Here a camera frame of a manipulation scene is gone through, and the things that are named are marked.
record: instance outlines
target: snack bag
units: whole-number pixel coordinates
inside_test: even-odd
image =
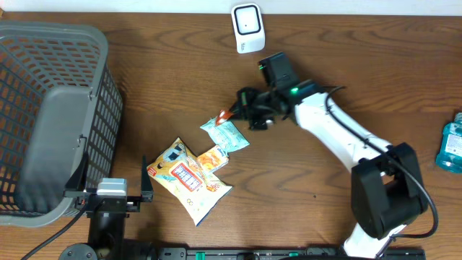
[[[147,167],[151,178],[176,196],[198,226],[232,187],[202,170],[180,138]]]
[[[225,121],[216,126],[215,122],[216,118],[212,118],[201,126],[201,129],[207,131],[214,143],[218,144],[226,153],[240,150],[249,145],[249,142],[233,123]]]
[[[202,170],[209,173],[214,173],[216,170],[225,166],[228,164],[229,160],[225,151],[223,151],[219,145],[215,145],[210,150],[197,157],[197,162],[202,167]]]

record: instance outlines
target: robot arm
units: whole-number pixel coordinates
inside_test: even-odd
[[[316,93],[305,98],[299,105],[296,105],[295,118],[297,124],[321,140],[349,171],[351,171],[362,158],[373,159],[380,155],[375,150],[365,146],[361,140],[353,136],[332,119],[326,112],[324,106],[326,97],[327,93]],[[377,138],[360,126],[355,120],[343,112],[334,101],[329,100],[329,105],[331,106],[332,113],[335,113],[339,119],[353,128],[357,133],[368,138],[382,150],[387,150],[386,147],[391,145],[386,140]]]
[[[327,100],[323,87],[312,80],[301,82],[283,53],[259,64],[270,90],[238,91],[236,104],[229,113],[220,113],[217,124],[227,118],[247,120],[251,130],[265,130],[275,116],[284,115],[318,137],[352,174],[352,210],[358,224],[344,250],[349,256],[377,257],[391,235],[427,210],[415,152],[405,143],[393,147],[377,138]],[[385,174],[393,181],[384,184]]]
[[[350,172],[361,159],[370,160],[380,155],[375,150],[365,146],[361,140],[332,119],[326,112],[324,105],[326,98],[327,93],[317,93],[305,98],[299,105],[296,105],[294,112],[298,125],[321,140]],[[368,138],[377,147],[387,150],[386,147],[391,145],[386,140],[377,138],[360,126],[343,112],[334,101],[329,100],[328,104],[331,106],[332,113],[335,113],[342,122],[354,129],[358,134]],[[356,224],[352,235],[344,243],[344,250],[348,256],[375,258],[377,253],[388,242],[390,235],[400,232],[405,227],[405,225],[399,225],[390,231],[386,237],[377,239],[370,237],[359,224]]]

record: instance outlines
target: blue bottle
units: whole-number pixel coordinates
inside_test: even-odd
[[[443,129],[443,143],[436,164],[453,173],[462,173],[462,113]]]

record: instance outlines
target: wood grain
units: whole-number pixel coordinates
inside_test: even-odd
[[[213,143],[199,126],[234,102],[241,87],[264,89],[256,62],[284,51],[302,79],[345,85],[336,102],[360,124],[394,144],[408,142],[440,213],[424,240],[428,259],[462,254],[462,177],[436,167],[443,126],[461,110],[462,18],[265,15],[266,47],[239,55],[229,15],[11,13],[6,20],[88,24],[110,44],[109,67],[125,108],[113,176],[139,192],[141,156],[156,158],[176,137],[197,154]],[[312,135],[289,121],[246,130],[251,145],[230,155],[217,175],[234,190],[201,224],[163,187],[126,223],[126,237],[190,247],[305,247],[342,243],[354,218],[349,174]],[[406,229],[425,232],[429,213]],[[47,227],[0,227],[0,259],[18,259],[69,219]],[[35,259],[57,259],[87,239],[83,219]]]

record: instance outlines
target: chip bag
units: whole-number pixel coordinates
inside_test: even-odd
[[[180,138],[147,167],[151,178],[176,196],[198,226],[232,187],[205,171]]]

